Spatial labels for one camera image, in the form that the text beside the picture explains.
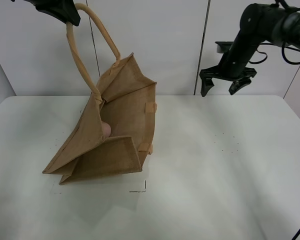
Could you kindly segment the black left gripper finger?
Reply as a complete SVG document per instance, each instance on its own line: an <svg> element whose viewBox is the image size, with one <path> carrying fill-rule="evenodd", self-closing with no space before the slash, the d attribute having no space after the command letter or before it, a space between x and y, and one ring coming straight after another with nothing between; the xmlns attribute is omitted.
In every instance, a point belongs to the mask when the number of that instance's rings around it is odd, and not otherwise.
<svg viewBox="0 0 300 240"><path fill-rule="evenodd" d="M63 23L80 24L80 15L73 0L27 0L38 12L50 15Z"/></svg>

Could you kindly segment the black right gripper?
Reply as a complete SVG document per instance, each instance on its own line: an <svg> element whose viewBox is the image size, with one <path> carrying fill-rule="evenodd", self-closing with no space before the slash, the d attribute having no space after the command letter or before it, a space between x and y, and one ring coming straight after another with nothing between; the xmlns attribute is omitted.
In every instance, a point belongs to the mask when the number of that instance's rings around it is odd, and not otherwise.
<svg viewBox="0 0 300 240"><path fill-rule="evenodd" d="M251 84L251 78L256 76L256 70L247 67L250 59L256 52L256 46L239 47L233 46L226 51L220 62L212 67L202 69L199 73L201 78L200 94L205 97L215 85L212 79L230 81L230 95L234 95L243 87Z"/></svg>

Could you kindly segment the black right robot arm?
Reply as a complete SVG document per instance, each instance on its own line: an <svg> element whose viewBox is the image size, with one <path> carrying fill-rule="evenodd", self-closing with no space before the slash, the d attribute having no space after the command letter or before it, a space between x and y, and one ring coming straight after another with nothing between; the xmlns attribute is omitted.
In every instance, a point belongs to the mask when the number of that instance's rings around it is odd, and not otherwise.
<svg viewBox="0 0 300 240"><path fill-rule="evenodd" d="M257 72L247 64L254 63L251 58L260 45L277 46L286 63L300 65L300 61L291 61L285 54L286 49L300 52L300 7L289 6L284 0L250 4L241 15L235 40L216 44L222 54L219 63L199 72L202 97L214 87L213 79L231 82L230 95L251 84Z"/></svg>

